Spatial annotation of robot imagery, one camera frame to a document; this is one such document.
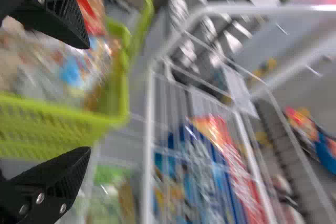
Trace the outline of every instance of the metal shelf rack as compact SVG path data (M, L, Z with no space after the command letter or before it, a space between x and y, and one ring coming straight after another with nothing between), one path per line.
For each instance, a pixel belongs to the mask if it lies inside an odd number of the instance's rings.
M173 147L168 142L167 137L169 134L178 135L180 133L179 126L188 124L188 119L194 116L215 115L220 116L227 124L227 130L234 141L234 145L240 149L241 158L246 171L238 171L238 176L247 180L252 180L257 187L257 191L260 195L261 201L258 202L256 207L264 209L265 223L286 223L284 213L281 211L279 200L274 193L274 188L270 182L270 171L267 169L267 165L264 161L264 149L260 148L260 145L255 138L255 130L252 127L254 121L259 122L263 126L267 123L265 115L260 117L260 106L258 110L255 110L254 102L260 101L270 104L271 108L274 108L272 112L280 120L280 124L283 126L283 130L287 136L286 141L283 143L276 142L274 145L274 155L282 155L281 147L286 144L287 149L290 150L295 158L292 162L285 164L285 170L290 171L290 181L295 184L297 188L298 182L303 177L293 177L293 173L296 170L301 170L305 180L305 191L296 190L304 210L301 212L305 218L306 223L317 223L316 220L322 220L323 223L334 223L336 215L334 209L331 207L331 203L328 200L325 192L323 191L320 183L314 175L307 158L304 156L301 148L299 147L295 136L291 132L282 112L272 96L271 92L267 89L267 86L262 80L242 68L240 65L235 64L232 60L226 57L224 54L216 51L207 43L202 42L192 35L193 29L200 23L204 16L207 17L223 17L224 15L234 16L286 16L288 18L298 17L300 15L322 15L325 17L332 17L336 13L335 6L284 6L284 7L255 7L250 5L228 5L221 2L208 3L206 6L202 6L196 9L190 17L186 20L184 25L181 26L179 31L173 32L171 38L165 43L165 45L155 55L155 60L152 62L149 70L148 81L148 96L146 101L146 123L145 123L145 139L144 139L144 174L143 174L143 195L142 195L142 208L141 208L141 223L155 223L153 217L152 204L152 191L153 191L153 169L154 169L154 153L161 153L167 156L176 158L177 162L187 162L192 171L201 169L206 165L213 165L209 161L209 158L203 156L202 158L195 158L195 154L190 150L183 150L182 144L179 141L174 140ZM195 74L187 72L182 68L176 66L170 60L170 57L174 54L176 49L183 44L186 39L192 40L199 46L204 47L213 55L213 61L215 66L222 68L224 72L226 88L219 89L205 80L197 77L197 71ZM215 90L222 96L229 98L227 105L220 103L214 97L207 93L195 88L193 86L182 85L176 83L171 77L169 71L174 69L181 74L188 76L194 83L202 84L208 89ZM244 77L250 76L264 85L263 91L259 93L258 97L251 99L248 88L245 85ZM234 173L229 167L222 166L221 169L226 173ZM201 177L207 176L206 172L199 172ZM219 188L225 187L225 185L214 185L213 190L218 192ZM313 207L307 205L307 200L311 200L311 197L306 193L314 194L315 204ZM206 206L208 201L201 199L203 206ZM171 217L160 217L160 223L173 222ZM240 212L238 214L238 223L244 223L244 215Z

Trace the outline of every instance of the basket handle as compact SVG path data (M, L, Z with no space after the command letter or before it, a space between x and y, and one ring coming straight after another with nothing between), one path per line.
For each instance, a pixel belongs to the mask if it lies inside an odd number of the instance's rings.
M143 6L144 7L141 10L140 19L135 26L131 40L129 41L128 45L124 45L128 56L127 60L124 62L126 65L126 70L129 69L131 63L134 62L135 56L139 53L139 50L143 44L143 40L146 36L146 32L154 15L153 0L144 0Z

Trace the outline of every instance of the white wire shopping cart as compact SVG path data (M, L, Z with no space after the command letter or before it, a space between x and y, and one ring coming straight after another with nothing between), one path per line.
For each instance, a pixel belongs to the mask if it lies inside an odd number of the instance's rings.
M155 217L153 214L153 186L154 186L154 159L156 154L166 156L162 165L169 166L169 157L173 157L177 164L186 164L188 168L197 173L200 177L193 180L194 190L204 190L200 186L202 177L208 177L206 169L219 169L223 173L228 173L234 178L242 178L241 181L253 181L257 188L257 194L260 201L254 202L258 209L262 209L264 214L259 216L255 223L286 223L284 213L281 210L279 199L274 191L270 181L268 164L265 162L266 149L261 148L257 142L255 133L258 124L269 126L270 135L273 134L274 125L281 126L281 141L274 137L270 152L276 157L279 166L294 188L298 196L298 203L302 208L306 223L334 223L336 215L330 201L314 175L307 158L304 156L298 145L289 125L284 118L280 107L275 98L267 89L262 80L246 71L240 65L235 64L222 53L216 51L207 43L202 42L192 35L192 30L197 24L207 17L221 17L223 14L229 16L287 16L298 17L300 15L323 15L326 18L332 18L336 13L335 6L284 6L284 7L255 7L249 5L226 5L223 3L211 3L194 11L182 26L180 31L175 32L165 45L156 54L155 60L151 64L148 81L148 97L146 101L147 115L145 123L145 146L144 146L144 175L143 175L143 197L141 204L141 222L142 223L177 223L169 214ZM185 71L183 68L173 64L170 56L185 41L190 39L194 43L203 46L209 53L212 53L217 68L221 68L226 82L226 89L220 89L195 74ZM171 77L171 70L178 71L193 80L193 85L183 85L174 81ZM250 76L261 84L262 89L258 90L258 95L250 97L249 91L244 82L244 78ZM206 86L225 97L229 97L230 103L227 105L219 102L206 92L195 88L195 83L199 86ZM187 138L181 142L181 135L187 135L185 131L190 128L185 127L190 124L190 119L196 116L220 116L226 123L228 134L231 136L234 146L239 150L244 170L232 170L229 165L214 164L209 157L195 157L195 152L186 148L188 141L189 146L194 145L192 140ZM271 125L272 116L279 120L279 123ZM198 131L191 132L195 138L201 141ZM204 148L211 152L211 145L204 144ZM242 206L238 201L230 201L229 184L222 180L220 183L214 183L212 190L215 195L210 200L200 197L193 197L188 204L193 206L202 206L205 212L208 207L213 207L213 202L221 206L218 211L219 215L224 216L226 208L235 212L236 223L247 223L248 217L241 209ZM170 197L171 192L166 191L165 195ZM176 204L176 212L185 213L187 206ZM202 214L196 214L194 220L196 223L204 223Z

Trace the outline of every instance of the lime green plastic basket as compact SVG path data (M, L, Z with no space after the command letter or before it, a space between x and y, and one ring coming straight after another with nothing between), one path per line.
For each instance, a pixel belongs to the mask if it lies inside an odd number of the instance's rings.
M151 22L152 1L144 0L133 35L124 25L107 20L122 49L94 112L0 94L1 157L47 160L79 146L92 146L108 130L128 122L128 72Z

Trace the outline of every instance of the wire grid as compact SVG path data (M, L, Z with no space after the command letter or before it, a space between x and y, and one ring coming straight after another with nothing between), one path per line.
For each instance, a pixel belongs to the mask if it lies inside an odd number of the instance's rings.
M256 176L251 173L250 162L247 160L246 156L243 154L245 152L246 142L242 140L242 132L241 132L241 118L239 113L232 110L222 103L218 102L216 99L212 99L209 95L204 94L203 92L197 91L196 89L190 89L187 86L171 83L168 79L160 74L153 73L154 85L155 85L155 113L152 123L154 125L154 139L153 139L153 151L155 155L160 154L163 157L163 170L169 169L169 162L171 159L174 159L176 164L185 164L188 169L191 170L191 174L193 174L197 179L192 180L192 190L193 197L191 198L193 202L188 202L187 205L180 202L180 206L176 210L177 215L183 216L183 214L188 214L189 206L196 206L195 208L199 210L199 212L193 213L195 223L212 223L217 218L217 222L215 223L224 223L219 221L222 218L227 218L227 216L231 216L229 218L234 218L237 223L247 223L247 216L244 211L244 207L241 204L239 197L245 198L246 201L253 201L253 204L258 209L265 208L264 203L255 202L255 199L251 198L249 194L246 194L247 191L252 191L252 185L256 185L259 191L272 191L273 189L265 189L265 184ZM223 163L223 156L220 152L214 152L213 158L210 157L210 153L213 153L213 147L210 141L204 141L205 146L205 154L202 156L198 153L195 154L194 151L191 151L190 147L192 146L192 140L190 137L185 138L185 142L181 142L182 135L186 136L188 134L188 129L184 126L189 125L189 119L194 116L207 116L207 115L219 115L225 122L229 135L231 136L234 146L237 150L240 151L240 157L242 163L244 164L245 169L237 169L234 170L232 167L229 167L226 163ZM195 135L197 141L202 141L202 137L195 128L193 128L193 132L191 134ZM245 186L249 188L249 190L240 190L235 191L234 179L222 179L214 181L213 175L211 174L212 170L218 170L218 172L225 174L228 177L238 178L240 182L243 181ZM202 181L212 181L213 184L201 186ZM171 192L169 190L171 188L166 187L166 184L170 183L170 178L167 176L163 176L163 180L158 187L162 188L163 195L166 196L166 204L169 206L169 202L173 202L170 199ZM208 196L206 191L212 190L213 195L216 197ZM232 193L235 191L239 196L232 197ZM213 220L205 220L204 216L200 215L200 212L203 210L200 209L202 206L204 209L210 209L211 213L206 215L207 218L212 215L211 218ZM157 217L157 221L160 223L176 223L177 220L169 216L169 211L165 209L162 215ZM265 220L256 220L257 223L262 223Z

